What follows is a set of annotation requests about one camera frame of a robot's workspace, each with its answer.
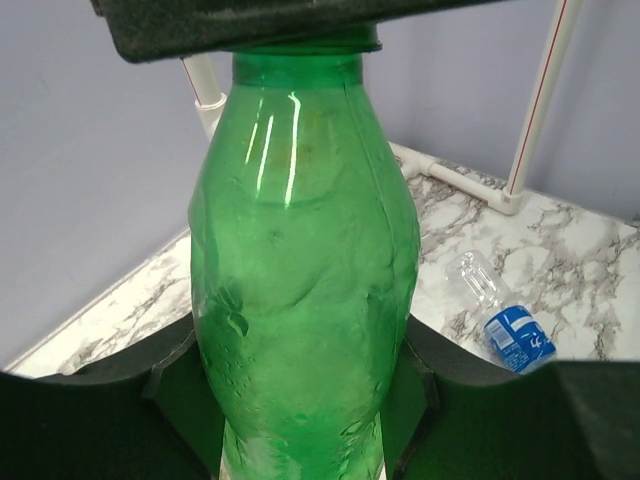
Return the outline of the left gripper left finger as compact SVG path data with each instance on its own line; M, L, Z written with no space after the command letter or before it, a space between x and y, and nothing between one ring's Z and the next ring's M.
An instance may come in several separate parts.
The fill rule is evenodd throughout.
M190 315L71 375L1 375L4 479L217 479L222 437Z

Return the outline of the green plastic bottle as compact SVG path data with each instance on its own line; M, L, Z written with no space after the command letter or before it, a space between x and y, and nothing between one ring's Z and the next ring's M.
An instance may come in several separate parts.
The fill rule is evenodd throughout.
M420 233L361 55L235 53L189 224L230 477L378 478Z

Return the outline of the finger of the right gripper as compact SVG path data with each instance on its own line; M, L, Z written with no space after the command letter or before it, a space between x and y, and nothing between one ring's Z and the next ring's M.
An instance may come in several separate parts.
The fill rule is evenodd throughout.
M306 37L432 12L475 0L93 1L119 55L129 63Z

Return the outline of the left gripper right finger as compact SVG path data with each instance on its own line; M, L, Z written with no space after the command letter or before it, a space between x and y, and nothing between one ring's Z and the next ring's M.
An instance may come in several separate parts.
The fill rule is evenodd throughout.
M410 319L381 408L391 479L635 479L639 366L518 375Z

